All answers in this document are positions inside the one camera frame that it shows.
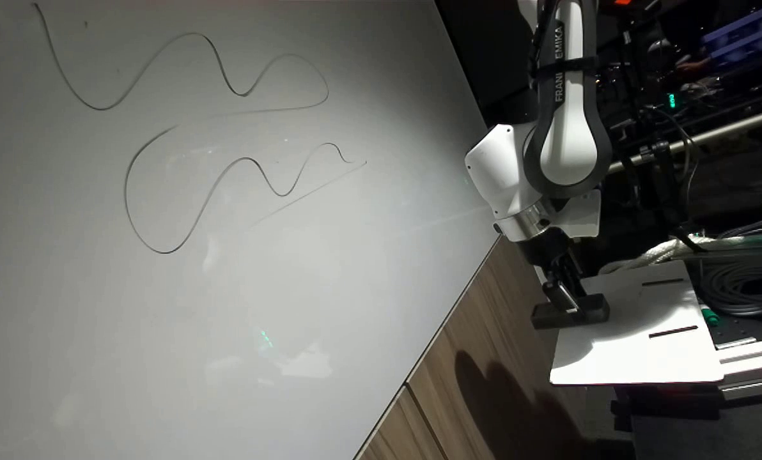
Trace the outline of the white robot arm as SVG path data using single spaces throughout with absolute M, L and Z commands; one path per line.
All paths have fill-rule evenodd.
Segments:
M 595 0 L 518 0 L 530 22 L 526 121 L 494 125 L 465 173 L 494 227 L 546 282 L 581 277 L 571 244 L 601 231 L 601 183 L 614 146 L 599 111 Z

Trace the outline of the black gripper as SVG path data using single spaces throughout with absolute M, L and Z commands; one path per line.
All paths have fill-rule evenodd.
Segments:
M 523 244 L 523 256 L 546 281 L 581 291 L 581 268 L 573 247 L 576 243 L 561 227 L 550 227 Z

